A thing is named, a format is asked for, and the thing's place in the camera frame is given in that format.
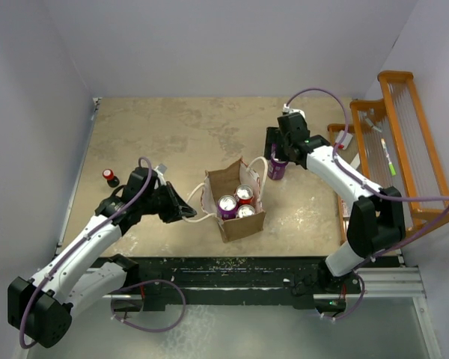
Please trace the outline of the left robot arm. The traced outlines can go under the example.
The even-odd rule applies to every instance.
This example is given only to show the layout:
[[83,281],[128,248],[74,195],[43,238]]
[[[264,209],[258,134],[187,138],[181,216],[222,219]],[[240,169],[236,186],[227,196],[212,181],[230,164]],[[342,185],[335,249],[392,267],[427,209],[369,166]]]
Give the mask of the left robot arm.
[[29,279],[17,277],[7,288],[7,320],[19,331],[22,349],[50,348],[84,309],[109,293],[131,293],[162,283],[141,281],[139,264],[116,254],[89,273],[99,256],[146,215],[165,224],[197,215],[157,169],[136,167],[125,184],[100,202],[85,228],[49,264]]

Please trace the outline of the brown canvas bag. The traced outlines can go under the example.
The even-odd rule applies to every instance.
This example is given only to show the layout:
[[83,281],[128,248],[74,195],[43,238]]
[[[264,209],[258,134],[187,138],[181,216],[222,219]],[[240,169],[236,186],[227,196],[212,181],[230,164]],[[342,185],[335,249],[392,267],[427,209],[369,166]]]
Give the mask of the brown canvas bag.
[[250,163],[238,159],[225,169],[207,171],[205,178],[187,198],[199,194],[202,218],[216,221],[223,242],[232,242],[263,230],[266,211],[263,193],[268,161],[260,156]]

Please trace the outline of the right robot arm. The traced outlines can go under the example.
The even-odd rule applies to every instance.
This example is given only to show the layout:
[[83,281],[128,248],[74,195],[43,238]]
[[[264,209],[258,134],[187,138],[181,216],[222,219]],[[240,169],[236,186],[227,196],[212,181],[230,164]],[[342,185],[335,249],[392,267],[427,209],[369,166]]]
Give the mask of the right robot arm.
[[346,241],[320,263],[317,281],[323,291],[336,292],[353,269],[405,238],[400,192],[352,168],[323,136],[311,135],[299,112],[281,115],[277,127],[266,129],[264,157],[292,162],[316,174],[350,209]]

